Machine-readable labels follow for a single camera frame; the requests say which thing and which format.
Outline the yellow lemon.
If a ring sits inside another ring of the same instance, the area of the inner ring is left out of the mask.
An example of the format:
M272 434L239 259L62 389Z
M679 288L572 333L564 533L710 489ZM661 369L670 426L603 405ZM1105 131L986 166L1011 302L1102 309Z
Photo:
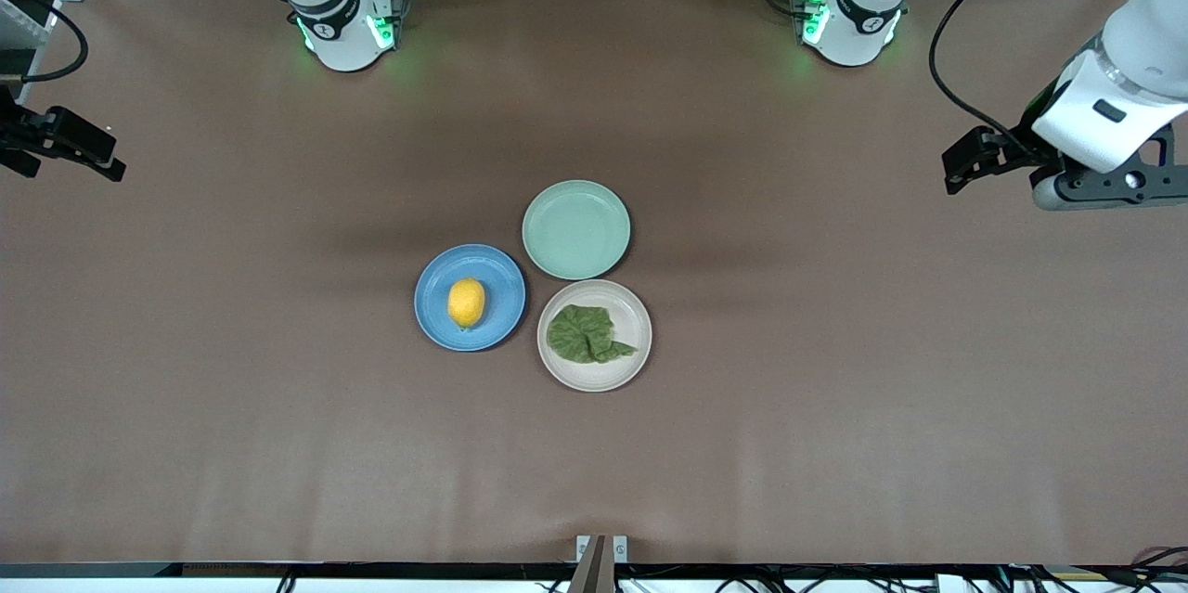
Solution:
M455 280L446 298L446 313L459 329L476 326L486 313L486 289L476 278Z

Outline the green lettuce leaf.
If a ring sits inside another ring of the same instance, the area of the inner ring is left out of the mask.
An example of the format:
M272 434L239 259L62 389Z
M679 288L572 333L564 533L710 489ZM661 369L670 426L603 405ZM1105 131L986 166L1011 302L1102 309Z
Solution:
M637 351L614 337L609 310L598 305L564 305L546 326L546 343L556 357L577 364L606 364Z

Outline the blue plate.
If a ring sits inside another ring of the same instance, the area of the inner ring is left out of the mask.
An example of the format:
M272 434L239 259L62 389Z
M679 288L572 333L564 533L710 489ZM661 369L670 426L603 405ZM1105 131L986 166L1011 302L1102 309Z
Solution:
M467 328L448 314L448 294L465 278L484 286L484 314ZM475 242L436 256L421 272L413 292L421 330L434 343L455 352L479 352L503 343L522 324L525 308L526 280L519 265L503 250Z

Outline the green plate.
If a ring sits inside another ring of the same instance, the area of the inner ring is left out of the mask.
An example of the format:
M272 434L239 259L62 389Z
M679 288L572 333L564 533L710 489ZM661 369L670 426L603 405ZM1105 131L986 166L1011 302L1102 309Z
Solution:
M531 200L522 242L549 276L584 280L608 273L624 258L632 222L624 201L590 179L564 179Z

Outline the beige plate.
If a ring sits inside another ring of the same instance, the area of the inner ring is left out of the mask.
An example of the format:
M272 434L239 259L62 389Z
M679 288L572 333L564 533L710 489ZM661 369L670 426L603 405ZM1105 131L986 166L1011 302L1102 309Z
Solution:
M636 355L606 364L577 364L556 357L546 343L546 326L564 305L607 308L614 323L614 337L637 348ZM636 292L605 279L579 280L555 294L541 314L537 347L548 373L581 392L609 392L628 385L645 366L653 343L650 314Z

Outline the white metal table bracket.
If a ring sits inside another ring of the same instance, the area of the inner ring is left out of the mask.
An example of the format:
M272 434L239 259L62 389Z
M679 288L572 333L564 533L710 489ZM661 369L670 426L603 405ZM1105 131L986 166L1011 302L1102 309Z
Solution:
M575 538L575 559L573 562L577 562L582 559L587 548L595 541L595 536L581 535ZM624 535L615 536L604 536L605 549L613 551L613 560L615 563L628 563L628 538Z

